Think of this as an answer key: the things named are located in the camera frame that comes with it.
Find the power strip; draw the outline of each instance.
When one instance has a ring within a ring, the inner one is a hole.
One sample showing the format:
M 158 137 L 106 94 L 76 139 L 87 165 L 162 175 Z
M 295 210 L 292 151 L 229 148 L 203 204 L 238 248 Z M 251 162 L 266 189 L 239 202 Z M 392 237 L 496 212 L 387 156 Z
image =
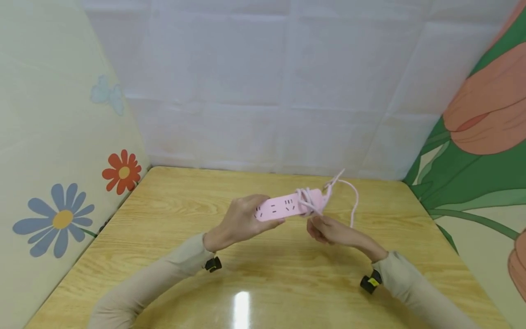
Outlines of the power strip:
M 312 203 L 317 209 L 323 209 L 323 195 L 319 189 L 310 190 Z M 277 220 L 296 215 L 303 215 L 310 211 L 307 207 L 298 202 L 298 194 L 275 197 L 263 202 L 256 208 L 254 217 L 261 221 Z

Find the orange flower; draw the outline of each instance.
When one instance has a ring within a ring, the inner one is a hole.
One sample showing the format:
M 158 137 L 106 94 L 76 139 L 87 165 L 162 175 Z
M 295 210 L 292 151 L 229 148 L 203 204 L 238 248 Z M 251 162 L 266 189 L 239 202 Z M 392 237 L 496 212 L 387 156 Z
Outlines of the orange flower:
M 463 151 L 496 154 L 526 139 L 526 43 L 469 77 L 444 112 Z
M 515 240 L 515 249 L 508 258 L 508 272 L 517 291 L 526 302 L 526 230 Z
M 108 163 L 113 168 L 104 169 L 102 177 L 106 180 L 112 180 L 106 186 L 106 190 L 111 191 L 117 183 L 117 194 L 121 195 L 128 188 L 131 191 L 135 188 L 135 183 L 140 180 L 141 166 L 137 165 L 135 154 L 131 153 L 128 158 L 128 151 L 121 151 L 120 158 L 117 154 L 112 154 L 108 158 Z

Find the light blue butterfly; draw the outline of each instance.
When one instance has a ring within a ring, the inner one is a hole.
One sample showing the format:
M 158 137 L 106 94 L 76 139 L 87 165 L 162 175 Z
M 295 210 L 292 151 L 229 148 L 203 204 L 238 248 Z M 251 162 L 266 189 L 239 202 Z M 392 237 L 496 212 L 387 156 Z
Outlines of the light blue butterfly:
M 93 103 L 109 104 L 118 115 L 124 115 L 123 94 L 120 91 L 120 85 L 109 88 L 108 77 L 101 75 L 96 85 L 92 87 L 92 95 L 90 97 Z

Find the pink tulip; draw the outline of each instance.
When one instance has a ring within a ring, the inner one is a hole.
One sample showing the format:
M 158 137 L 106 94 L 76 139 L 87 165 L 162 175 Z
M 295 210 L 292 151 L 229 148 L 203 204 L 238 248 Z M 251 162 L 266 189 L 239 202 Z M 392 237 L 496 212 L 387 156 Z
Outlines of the pink tulip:
M 508 258 L 508 272 L 526 302 L 526 230 L 515 240 L 515 249 Z
M 519 15 L 522 13 L 522 11 L 524 10 L 524 8 L 526 8 L 526 0 L 521 0 L 521 2 L 519 2 L 517 4 L 517 6 L 513 9 L 513 12 L 511 13 L 510 15 L 510 18 L 508 18 L 508 20 L 506 21 L 506 23 L 504 24 L 504 26 L 500 29 L 500 32 L 496 35 L 496 37 L 493 39 L 493 41 L 491 42 L 490 46 L 488 47 L 491 48 L 493 47 L 493 45 L 504 35 L 504 33 L 506 33 L 506 31 L 508 30 L 508 28 L 510 28 L 510 26 L 515 22 L 515 20 L 519 17 Z
M 451 139 L 472 154 L 506 151 L 526 139 L 526 43 L 469 77 L 444 112 Z

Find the hand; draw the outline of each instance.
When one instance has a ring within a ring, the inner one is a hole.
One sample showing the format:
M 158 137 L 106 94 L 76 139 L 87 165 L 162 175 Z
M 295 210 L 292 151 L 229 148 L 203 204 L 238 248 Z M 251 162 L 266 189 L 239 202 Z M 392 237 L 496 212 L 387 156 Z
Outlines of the hand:
M 232 200 L 223 221 L 205 234 L 206 250 L 214 253 L 283 224 L 284 218 L 266 222 L 254 218 L 256 207 L 268 199 L 266 195 L 256 194 Z
M 352 246 L 358 231 L 327 216 L 315 216 L 307 220 L 307 232 L 324 244 Z
M 370 236 L 327 216 L 307 220 L 307 232 L 316 241 L 341 244 L 363 252 L 373 263 L 387 258 L 389 253 Z

